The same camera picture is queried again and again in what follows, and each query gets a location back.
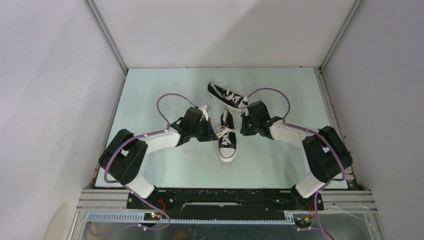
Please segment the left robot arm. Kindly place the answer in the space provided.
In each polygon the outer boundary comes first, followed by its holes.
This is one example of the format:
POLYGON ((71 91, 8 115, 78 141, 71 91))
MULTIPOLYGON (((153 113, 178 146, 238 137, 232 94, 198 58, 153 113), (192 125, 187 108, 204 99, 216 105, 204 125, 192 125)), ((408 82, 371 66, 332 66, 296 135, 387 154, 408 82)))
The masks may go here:
POLYGON ((145 208, 153 208, 158 202, 156 186, 140 173, 146 155, 165 148, 179 147, 192 138, 199 142, 218 140, 208 105, 190 107, 183 117, 170 124, 168 129, 135 136, 127 129, 121 129, 103 151, 98 164, 113 182, 129 188, 139 196, 138 201, 145 208))

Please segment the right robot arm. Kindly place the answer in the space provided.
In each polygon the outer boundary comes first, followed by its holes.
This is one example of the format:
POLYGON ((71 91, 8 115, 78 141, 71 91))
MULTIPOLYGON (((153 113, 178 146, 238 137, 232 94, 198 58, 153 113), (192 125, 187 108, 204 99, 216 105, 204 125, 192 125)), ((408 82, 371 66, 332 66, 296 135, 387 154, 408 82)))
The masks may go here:
POLYGON ((330 182, 346 179, 346 169, 353 158, 346 145, 331 126, 306 128, 289 123, 283 117, 271 117, 266 105, 258 100, 249 104, 241 114, 243 136, 254 136, 284 141, 304 150, 309 172, 291 188, 291 204, 304 209, 311 196, 330 182))

